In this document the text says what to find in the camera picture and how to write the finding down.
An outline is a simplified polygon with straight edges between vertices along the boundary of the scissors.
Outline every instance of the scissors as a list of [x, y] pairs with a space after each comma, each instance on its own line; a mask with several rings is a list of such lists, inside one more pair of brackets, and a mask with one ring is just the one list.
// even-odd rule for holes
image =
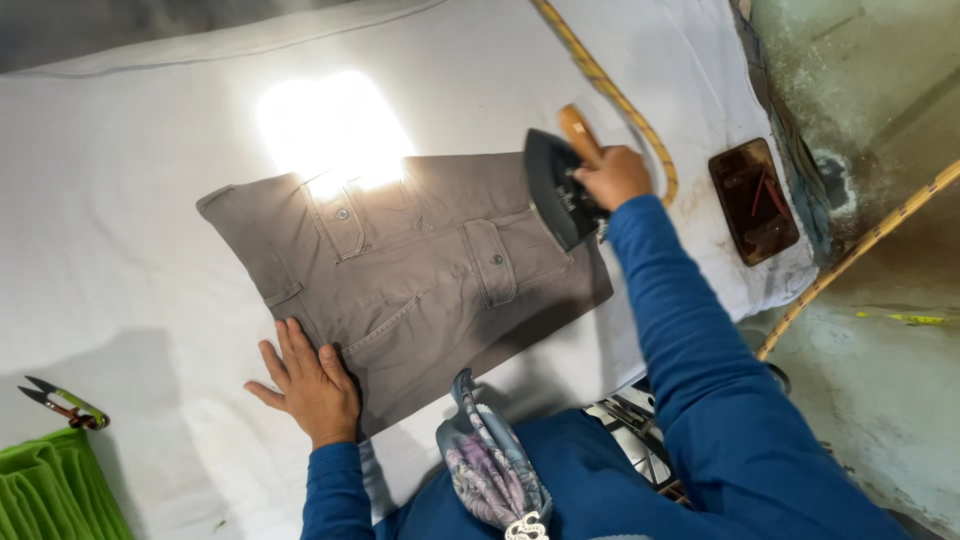
[[[71, 428], [88, 428], [90, 430], [102, 430], [103, 428], [110, 425], [110, 418], [104, 414], [100, 409], [94, 407], [93, 405], [85, 402], [84, 400], [74, 396], [70, 392], [67, 392], [63, 388], [55, 386], [46, 380], [38, 379], [36, 377], [26, 376], [27, 380], [32, 382], [34, 386], [39, 388], [39, 390], [34, 390], [33, 388], [24, 388], [23, 386], [17, 386], [21, 392], [27, 395], [28, 398], [34, 400], [35, 402], [49, 408], [50, 410], [61, 414], [68, 418], [68, 424]], [[70, 402], [74, 408], [67, 409], [60, 405], [55, 404], [50, 401], [50, 394], [56, 394], [66, 401]]]

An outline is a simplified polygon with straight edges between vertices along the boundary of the green fabric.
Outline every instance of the green fabric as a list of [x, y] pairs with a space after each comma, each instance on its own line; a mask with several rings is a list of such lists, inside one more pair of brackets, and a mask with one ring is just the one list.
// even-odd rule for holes
[[86, 430], [0, 452], [0, 540], [61, 539], [132, 539]]

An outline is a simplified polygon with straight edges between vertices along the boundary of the person's left hand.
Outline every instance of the person's left hand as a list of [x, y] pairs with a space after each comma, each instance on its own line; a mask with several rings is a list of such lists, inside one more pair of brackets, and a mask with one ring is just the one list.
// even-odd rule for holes
[[276, 340], [283, 359], [266, 340], [260, 342], [260, 353], [270, 379], [283, 393], [253, 380], [244, 388], [264, 404], [293, 416], [310, 435], [314, 450], [333, 443], [356, 442], [360, 400], [333, 347], [323, 345], [317, 359], [293, 317], [285, 323], [276, 321]]

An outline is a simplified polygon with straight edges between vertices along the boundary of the clothes iron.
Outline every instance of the clothes iron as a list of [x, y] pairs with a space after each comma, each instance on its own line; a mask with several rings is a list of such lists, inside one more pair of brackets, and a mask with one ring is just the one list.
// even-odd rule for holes
[[573, 171], [584, 164], [599, 168], [603, 156], [600, 145], [573, 105], [560, 111], [559, 120], [572, 144], [557, 136], [530, 130], [523, 154], [530, 206], [569, 252], [595, 233], [599, 233], [603, 241], [610, 213], [600, 208], [573, 178]]

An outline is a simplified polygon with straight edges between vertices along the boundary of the gray pants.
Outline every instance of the gray pants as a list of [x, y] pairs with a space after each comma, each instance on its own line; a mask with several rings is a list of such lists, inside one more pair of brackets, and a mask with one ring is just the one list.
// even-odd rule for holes
[[595, 241], [565, 253], [530, 210], [521, 154], [408, 158], [402, 182], [318, 196], [284, 175], [197, 209], [277, 319], [340, 347], [362, 437], [610, 298]]

